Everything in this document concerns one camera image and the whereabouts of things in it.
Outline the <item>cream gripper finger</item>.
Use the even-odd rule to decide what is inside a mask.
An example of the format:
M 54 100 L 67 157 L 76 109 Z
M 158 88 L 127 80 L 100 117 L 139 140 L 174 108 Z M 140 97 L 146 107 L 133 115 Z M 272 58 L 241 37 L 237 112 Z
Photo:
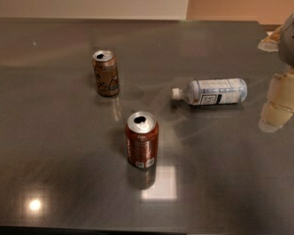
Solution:
M 282 26 L 279 26 L 277 29 L 270 32 L 267 37 L 260 41 L 258 48 L 265 52 L 277 52 L 281 30 Z
M 294 68 L 284 74 L 276 73 L 270 81 L 267 101 L 264 104 L 259 128 L 274 133 L 294 115 Z

